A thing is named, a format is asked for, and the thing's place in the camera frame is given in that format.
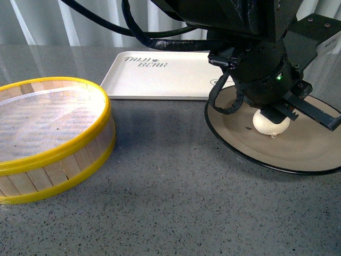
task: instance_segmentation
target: white curtain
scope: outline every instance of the white curtain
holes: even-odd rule
[[[120,8],[121,0],[78,2],[104,19],[126,27]],[[185,26],[169,18],[149,0],[130,0],[130,4],[136,22],[145,31]],[[297,17],[301,19],[310,13],[341,20],[341,0],[304,0]],[[136,39],[100,27],[59,0],[0,0],[0,17],[0,44],[140,46]],[[206,32],[197,29],[175,38],[205,39]],[[341,41],[333,53],[340,50]]]

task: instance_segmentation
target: round basket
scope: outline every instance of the round basket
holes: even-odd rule
[[[110,100],[90,81],[46,77],[0,87],[0,204],[59,194],[93,174],[116,140]]]

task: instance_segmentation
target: printed logo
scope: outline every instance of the printed logo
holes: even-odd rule
[[[158,59],[139,58],[139,57],[125,57],[125,62],[136,62],[138,67],[166,67],[168,63],[161,62]]]

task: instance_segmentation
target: black cable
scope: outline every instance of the black cable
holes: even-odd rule
[[[223,75],[218,79],[217,83],[213,86],[212,90],[208,96],[208,103],[214,108],[214,110],[218,111],[219,113],[229,115],[236,112],[241,105],[243,104],[244,94],[241,90],[237,89],[237,96],[234,103],[228,108],[220,108],[215,106],[215,100],[217,99],[220,91],[222,90],[223,86],[225,85],[226,81],[230,76],[230,71],[228,69],[223,70]]]
[[[111,31],[119,33],[125,36],[134,36],[129,29],[120,27],[115,25],[107,20],[104,20],[102,17],[98,16],[97,14],[91,12],[81,4],[77,3],[75,0],[60,0],[65,3],[70,8],[74,9],[76,12],[80,13],[81,15],[87,17],[88,19],[92,20],[93,22],[97,23],[98,25],[107,28]],[[184,33],[190,32],[195,30],[195,28],[185,27],[175,30],[169,31],[161,31],[161,32],[145,32],[148,36],[153,38],[163,38],[163,37],[170,37],[170,36],[177,36],[182,35]]]
[[[167,40],[167,39],[151,39],[149,35],[144,33],[135,22],[128,0],[122,0],[122,11],[128,28],[143,45],[162,51],[208,51],[227,47],[228,43],[222,40]]]

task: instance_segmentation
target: yellow rim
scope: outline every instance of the yellow rim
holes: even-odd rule
[[[16,159],[12,161],[1,162],[0,163],[0,176],[26,172],[26,171],[37,169],[45,165],[49,165],[54,162],[57,162],[79,151],[81,148],[87,145],[90,141],[94,140],[97,137],[97,135],[104,129],[111,115],[110,100],[106,92],[103,90],[103,88],[101,88],[99,85],[91,81],[81,79],[81,78],[76,78],[76,77],[44,77],[44,78],[30,79],[26,81],[21,81],[21,82],[5,85],[5,86],[0,87],[0,91],[4,91],[12,87],[22,86],[22,85],[29,84],[29,83],[58,81],[58,80],[81,82],[99,90],[105,99],[105,107],[104,107],[103,113],[96,120],[96,122],[94,122],[87,130],[85,130],[80,135],[76,136],[75,138],[69,140],[68,142],[58,147],[55,147],[51,150],[39,153],[34,156],[29,156],[29,157]]]
[[[23,203],[30,203],[42,199],[46,199],[51,196],[55,196],[60,194],[75,185],[81,183],[82,181],[89,178],[93,173],[95,173],[108,159],[110,156],[113,147],[116,142],[116,135],[114,134],[110,146],[106,149],[106,151],[101,155],[101,157],[92,165],[90,165],[87,169],[85,169],[80,174],[76,175],[75,177],[69,179],[66,182],[63,182],[59,185],[56,185],[52,188],[44,189],[38,192],[34,192],[31,194],[20,195],[20,196],[8,196],[8,197],[0,197],[0,204],[23,204]]]

